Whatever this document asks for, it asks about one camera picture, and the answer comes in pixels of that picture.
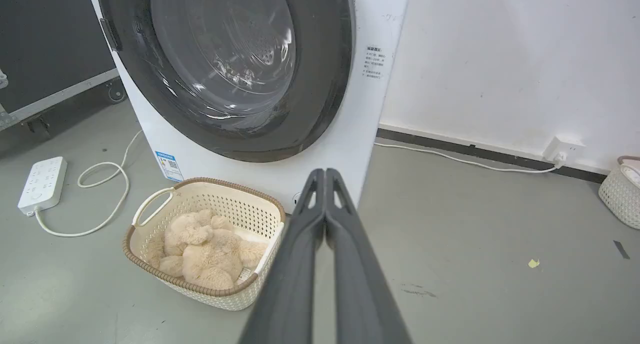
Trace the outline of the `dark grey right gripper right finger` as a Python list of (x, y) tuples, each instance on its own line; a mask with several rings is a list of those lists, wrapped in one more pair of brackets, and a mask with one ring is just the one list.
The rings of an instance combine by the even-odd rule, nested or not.
[(326, 238), (334, 252), (339, 344), (410, 344), (394, 300), (342, 175), (326, 170)]

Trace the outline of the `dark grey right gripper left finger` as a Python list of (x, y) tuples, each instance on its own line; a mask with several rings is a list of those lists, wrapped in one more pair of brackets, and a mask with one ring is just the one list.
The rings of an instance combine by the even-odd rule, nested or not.
[(268, 276), (242, 331), (240, 344), (313, 342), (316, 252), (325, 218), (325, 170), (311, 171), (289, 216)]

